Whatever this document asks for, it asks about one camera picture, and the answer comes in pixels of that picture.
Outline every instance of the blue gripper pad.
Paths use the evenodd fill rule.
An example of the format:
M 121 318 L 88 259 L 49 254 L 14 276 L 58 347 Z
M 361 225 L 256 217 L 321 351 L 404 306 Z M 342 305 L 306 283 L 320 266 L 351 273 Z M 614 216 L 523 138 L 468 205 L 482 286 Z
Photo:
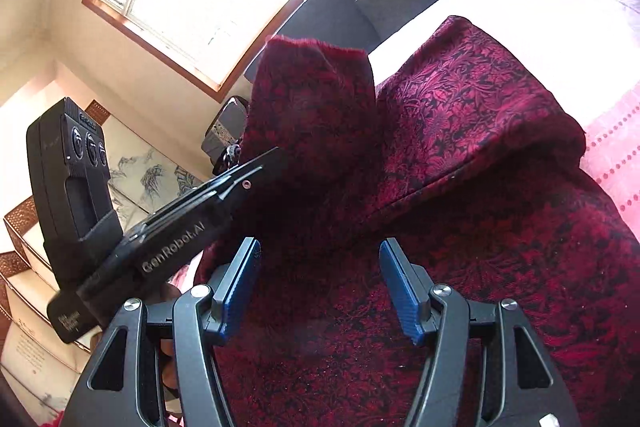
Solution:
M 380 244 L 380 271 L 396 308 L 402 332 L 416 346 L 423 346 L 430 332 L 430 288 L 425 288 L 398 241 L 392 237 Z
M 246 237 L 213 295 L 211 318 L 219 324 L 214 343 L 224 346 L 240 327 L 260 270 L 260 243 Z

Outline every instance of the burgundy garment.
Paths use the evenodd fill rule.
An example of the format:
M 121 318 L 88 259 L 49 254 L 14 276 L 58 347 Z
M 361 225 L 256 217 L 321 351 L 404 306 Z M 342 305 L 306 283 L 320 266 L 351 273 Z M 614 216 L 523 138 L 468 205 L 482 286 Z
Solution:
M 608 425 L 640 362 L 640 245 L 578 169 L 580 126 L 459 17 L 372 97 L 360 52 L 266 47 L 241 160 L 286 148 L 295 188 L 237 219 L 196 275 L 241 234 L 261 241 L 241 331 L 216 351 L 238 425 L 402 425 L 426 352 L 380 275 L 389 236 L 467 298 L 518 300 L 584 425 Z

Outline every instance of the window frame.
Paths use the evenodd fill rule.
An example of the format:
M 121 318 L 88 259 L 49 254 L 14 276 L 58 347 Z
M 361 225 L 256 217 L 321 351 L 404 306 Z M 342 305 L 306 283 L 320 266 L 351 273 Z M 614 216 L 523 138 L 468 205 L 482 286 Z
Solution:
M 161 62 L 183 76 L 191 84 L 209 95 L 217 102 L 225 100 L 231 87 L 242 76 L 251 62 L 258 56 L 270 35 L 276 34 L 305 0 L 287 1 L 269 20 L 255 39 L 247 46 L 235 66 L 228 72 L 221 84 L 213 81 L 203 71 L 196 68 L 183 54 L 172 48 L 150 28 L 135 22 L 121 14 L 104 0 L 82 0 L 82 4 L 93 11 L 105 22 L 119 30 L 140 47 L 158 58 Z

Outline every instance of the silver screw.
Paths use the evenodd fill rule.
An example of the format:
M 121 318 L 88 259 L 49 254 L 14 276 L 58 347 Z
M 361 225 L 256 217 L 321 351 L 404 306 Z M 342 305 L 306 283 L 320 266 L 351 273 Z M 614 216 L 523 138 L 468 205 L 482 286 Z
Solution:
M 128 312 L 132 312 L 133 310 L 137 310 L 138 308 L 140 308 L 140 304 L 142 304 L 140 302 L 140 299 L 136 299 L 135 297 L 133 297 L 132 299 L 127 299 L 126 301 L 124 301 L 122 307 Z
M 446 284 L 436 284 L 433 287 L 433 293 L 440 297 L 448 297 L 451 295 L 451 286 Z
M 518 303 L 513 299 L 502 299 L 500 306 L 510 312 L 518 309 Z
M 540 427 L 560 427 L 560 422 L 551 413 L 540 418 Z
M 191 288 L 191 296 L 195 298 L 206 297 L 209 295 L 209 287 L 206 284 L 198 284 Z

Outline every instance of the gray cushion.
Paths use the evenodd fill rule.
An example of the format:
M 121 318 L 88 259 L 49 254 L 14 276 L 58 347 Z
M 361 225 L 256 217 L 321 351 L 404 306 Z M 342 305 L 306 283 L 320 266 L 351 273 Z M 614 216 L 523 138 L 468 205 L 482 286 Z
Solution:
M 357 0 L 356 5 L 385 41 L 437 0 Z

